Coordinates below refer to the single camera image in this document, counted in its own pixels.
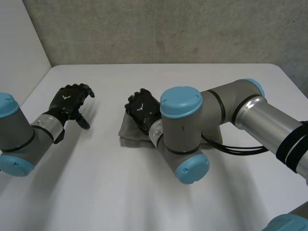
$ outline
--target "gray cloth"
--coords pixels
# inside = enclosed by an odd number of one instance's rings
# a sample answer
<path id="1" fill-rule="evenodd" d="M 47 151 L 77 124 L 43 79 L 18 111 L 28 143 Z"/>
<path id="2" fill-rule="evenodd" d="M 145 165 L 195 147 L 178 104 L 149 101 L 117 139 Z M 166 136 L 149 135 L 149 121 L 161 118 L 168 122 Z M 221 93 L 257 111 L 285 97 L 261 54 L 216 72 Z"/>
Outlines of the gray cloth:
<path id="1" fill-rule="evenodd" d="M 205 130 L 203 134 L 218 143 L 222 143 L 220 128 L 214 130 Z M 136 123 L 124 113 L 121 129 L 119 131 L 121 147 L 139 148 L 152 147 L 155 148 L 148 135 L 145 135 L 136 125 Z M 210 148 L 211 146 L 201 139 L 201 148 Z"/>

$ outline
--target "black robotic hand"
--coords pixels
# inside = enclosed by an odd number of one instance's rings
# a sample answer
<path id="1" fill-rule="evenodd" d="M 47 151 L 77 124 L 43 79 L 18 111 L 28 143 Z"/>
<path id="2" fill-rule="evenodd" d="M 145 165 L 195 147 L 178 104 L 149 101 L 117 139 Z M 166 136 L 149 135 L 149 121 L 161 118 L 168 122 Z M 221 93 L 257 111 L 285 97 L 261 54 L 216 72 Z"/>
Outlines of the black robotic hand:
<path id="1" fill-rule="evenodd" d="M 149 134 L 152 124 L 161 119 L 160 103 L 146 89 L 140 89 L 128 98 L 125 105 L 126 113 L 135 121 L 138 127 Z"/>
<path id="2" fill-rule="evenodd" d="M 60 88 L 52 100 L 49 110 L 45 114 L 56 117 L 64 126 L 67 120 L 75 120 L 83 129 L 89 129 L 90 124 L 79 112 L 87 96 L 95 97 L 92 89 L 86 84 L 73 84 Z M 60 142 L 64 137 L 64 129 L 54 143 Z"/>

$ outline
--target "concrete wall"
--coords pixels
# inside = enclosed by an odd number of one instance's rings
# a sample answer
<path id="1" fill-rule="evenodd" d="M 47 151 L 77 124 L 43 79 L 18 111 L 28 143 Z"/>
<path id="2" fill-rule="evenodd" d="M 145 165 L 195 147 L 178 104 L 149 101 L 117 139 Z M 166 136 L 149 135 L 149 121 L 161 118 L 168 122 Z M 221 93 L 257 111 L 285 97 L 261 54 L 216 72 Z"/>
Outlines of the concrete wall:
<path id="1" fill-rule="evenodd" d="M 52 65 L 272 63 L 308 95 L 307 0 L 24 0 Z"/>

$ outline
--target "light blue joint cap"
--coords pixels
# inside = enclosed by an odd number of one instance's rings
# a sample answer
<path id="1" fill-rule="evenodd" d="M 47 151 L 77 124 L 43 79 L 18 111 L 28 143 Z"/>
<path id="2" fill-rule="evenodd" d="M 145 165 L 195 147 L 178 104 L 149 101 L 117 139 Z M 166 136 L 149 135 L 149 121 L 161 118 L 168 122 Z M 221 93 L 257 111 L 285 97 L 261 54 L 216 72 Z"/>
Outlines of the light blue joint cap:
<path id="1" fill-rule="evenodd" d="M 13 96 L 0 92 L 0 119 L 14 114 L 19 108 Z"/>
<path id="2" fill-rule="evenodd" d="M 34 165 L 30 162 L 11 155 L 0 155 L 0 170 L 15 176 L 25 177 L 34 169 Z"/>
<path id="3" fill-rule="evenodd" d="M 308 231 L 308 219 L 294 214 L 275 217 L 262 231 Z"/>
<path id="4" fill-rule="evenodd" d="M 210 168 L 210 162 L 204 154 L 194 155 L 185 160 L 175 171 L 175 176 L 183 184 L 192 184 L 202 179 Z"/>
<path id="5" fill-rule="evenodd" d="M 160 112 L 164 117 L 179 119 L 196 112 L 202 104 L 200 91 L 192 87 L 175 87 L 160 97 Z"/>
<path id="6" fill-rule="evenodd" d="M 256 87 L 259 88 L 259 90 L 260 90 L 260 92 L 261 92 L 261 95 L 262 95 L 263 97 L 265 97 L 265 93 L 264 93 L 264 90 L 263 90 L 261 84 L 259 84 L 257 81 L 255 81 L 255 80 L 252 79 L 252 78 L 244 78 L 244 80 L 247 80 L 247 81 L 252 82 L 253 84 L 255 84 Z"/>

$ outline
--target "black ring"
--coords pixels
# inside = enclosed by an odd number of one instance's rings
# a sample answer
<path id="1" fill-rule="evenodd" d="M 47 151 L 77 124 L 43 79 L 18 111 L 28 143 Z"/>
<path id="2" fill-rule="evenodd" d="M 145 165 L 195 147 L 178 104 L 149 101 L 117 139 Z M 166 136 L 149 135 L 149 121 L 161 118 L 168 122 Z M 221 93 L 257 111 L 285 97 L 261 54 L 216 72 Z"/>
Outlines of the black ring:
<path id="1" fill-rule="evenodd" d="M 207 90 L 208 92 L 212 93 L 215 98 L 217 99 L 219 105 L 220 105 L 220 109 L 221 109 L 221 121 L 220 121 L 220 124 L 223 123 L 223 121 L 225 121 L 225 118 L 226 118 L 226 110 L 225 110 L 225 105 L 223 105 L 223 101 L 221 100 L 221 97 L 216 93 L 214 92 L 213 90 Z"/>
<path id="2" fill-rule="evenodd" d="M 291 148 L 306 134 L 308 134 L 308 126 L 305 124 L 293 130 L 279 145 L 276 152 L 277 159 L 285 164 L 285 159 Z"/>
<path id="3" fill-rule="evenodd" d="M 250 96 L 248 96 L 246 99 L 244 99 L 244 100 L 237 106 L 237 108 L 234 110 L 234 113 L 233 113 L 233 116 L 232 116 L 232 123 L 233 123 L 233 125 L 235 125 L 236 116 L 237 116 L 237 114 L 239 113 L 240 109 L 244 106 L 244 104 L 247 103 L 247 102 L 248 102 L 249 100 L 251 100 L 252 98 L 257 97 L 257 96 L 260 96 L 260 95 L 258 95 L 258 94 L 250 95 Z"/>
<path id="4" fill-rule="evenodd" d="M 52 134 L 51 134 L 47 129 L 42 128 L 42 127 L 37 126 L 37 125 L 31 125 L 31 127 L 37 128 L 37 129 L 40 129 L 40 130 L 44 131 L 47 135 L 49 135 L 49 137 L 50 137 L 50 139 L 52 140 L 52 142 L 54 141 L 54 140 L 53 140 Z"/>
<path id="5" fill-rule="evenodd" d="M 200 148 L 200 145 L 199 145 L 198 147 L 196 147 L 196 148 L 190 150 L 190 151 L 178 152 L 178 151 L 174 151 L 174 150 L 172 150 L 172 149 L 170 149 L 170 148 L 168 148 L 168 147 L 166 146 L 166 149 L 167 149 L 169 152 L 174 153 L 174 154 L 176 154 L 176 155 L 188 155 L 188 154 L 192 154 L 192 153 L 196 152 L 199 148 Z"/>
<path id="6" fill-rule="evenodd" d="M 33 135 L 32 137 L 26 142 L 24 143 L 23 145 L 20 145 L 16 148 L 12 148 L 12 149 L 0 149 L 3 153 L 11 153 L 11 152 L 16 152 L 18 151 L 19 149 L 22 149 L 26 146 L 28 146 L 33 140 L 34 140 L 34 137 L 35 137 L 35 132 L 33 131 Z"/>
<path id="7" fill-rule="evenodd" d="M 294 147 L 294 149 L 290 152 L 286 165 L 295 173 L 298 162 L 303 157 L 303 155 L 308 150 L 308 135 L 302 138 L 298 144 Z"/>
<path id="8" fill-rule="evenodd" d="M 161 134 L 161 136 L 158 137 L 157 142 L 156 142 L 156 147 L 158 147 L 158 143 L 160 142 L 160 140 L 162 139 L 163 136 L 164 136 L 164 134 Z"/>

